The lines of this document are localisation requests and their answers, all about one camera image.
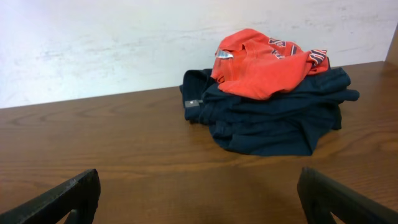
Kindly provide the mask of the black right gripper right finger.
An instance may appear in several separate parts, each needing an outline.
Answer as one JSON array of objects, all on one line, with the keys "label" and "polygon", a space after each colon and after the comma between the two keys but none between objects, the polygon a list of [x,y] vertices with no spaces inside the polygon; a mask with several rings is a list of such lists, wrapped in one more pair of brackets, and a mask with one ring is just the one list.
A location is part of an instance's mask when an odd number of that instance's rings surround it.
[{"label": "black right gripper right finger", "polygon": [[308,223],[397,223],[397,212],[339,182],[304,167],[297,184],[298,196]]}]

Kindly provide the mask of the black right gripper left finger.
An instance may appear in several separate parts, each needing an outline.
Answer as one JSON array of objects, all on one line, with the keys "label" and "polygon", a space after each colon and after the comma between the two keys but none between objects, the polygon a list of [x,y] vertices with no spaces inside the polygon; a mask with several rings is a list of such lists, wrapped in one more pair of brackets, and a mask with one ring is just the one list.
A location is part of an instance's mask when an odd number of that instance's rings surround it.
[{"label": "black right gripper left finger", "polygon": [[44,192],[22,205],[1,214],[1,223],[92,224],[101,193],[96,169],[89,169]]}]

